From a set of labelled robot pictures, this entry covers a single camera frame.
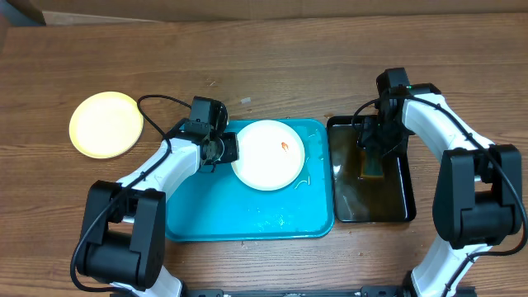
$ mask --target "black motor joint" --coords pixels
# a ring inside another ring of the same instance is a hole
[[[191,116],[181,130],[171,130],[168,137],[190,140],[200,146],[200,165],[231,163],[238,160],[238,142],[234,132],[225,133],[229,115],[224,103],[194,97]]]

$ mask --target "yellow plate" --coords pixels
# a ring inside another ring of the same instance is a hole
[[[134,99],[120,92],[102,92],[77,107],[69,121],[73,146],[92,158],[112,158],[138,141],[143,117]]]

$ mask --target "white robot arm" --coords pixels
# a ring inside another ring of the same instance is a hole
[[[494,145],[477,134],[447,106],[446,99],[432,84],[411,86],[403,68],[385,70],[376,82],[380,97],[397,99],[385,98],[385,102],[378,104],[378,125],[385,127],[371,133],[390,137],[395,135],[391,130],[403,126],[409,134],[419,136],[441,162],[433,203],[438,234],[422,263],[412,270],[412,295],[451,297],[477,259],[469,255],[489,251],[521,226],[521,205],[516,204],[513,193],[502,184],[482,150],[501,160],[502,169],[508,170],[508,178],[514,181],[518,193],[521,155],[512,145]],[[476,192],[474,183],[481,180],[492,183],[492,190]],[[467,265],[458,273],[466,260]]]
[[[477,134],[467,126],[446,104],[446,99],[440,94],[427,93],[416,95],[416,97],[427,100],[435,105],[439,104],[444,110],[451,113],[465,128],[473,134],[486,149],[493,144],[489,139]],[[438,111],[435,107],[412,100],[403,103],[402,122],[405,127],[422,139],[423,143],[434,153],[440,162],[446,150],[452,149],[477,149],[471,144],[460,130],[453,124],[446,115]],[[449,279],[455,274],[457,268],[468,254],[473,252],[483,252],[491,249],[485,243],[467,245],[461,249],[454,249],[449,242],[436,235],[435,241],[426,257],[416,268],[412,270],[412,284],[417,296],[440,297]],[[452,288],[456,288],[464,274],[469,270],[473,262],[470,262],[464,271],[453,283]],[[453,296],[455,290],[450,290],[448,296]]]

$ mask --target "cardboard box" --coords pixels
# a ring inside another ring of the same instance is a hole
[[[31,0],[42,11],[153,21],[528,12],[526,0]]]

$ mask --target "white plate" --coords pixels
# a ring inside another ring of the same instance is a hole
[[[288,125],[259,120],[238,134],[238,161],[234,173],[246,185],[261,191],[288,186],[304,165],[304,145]]]

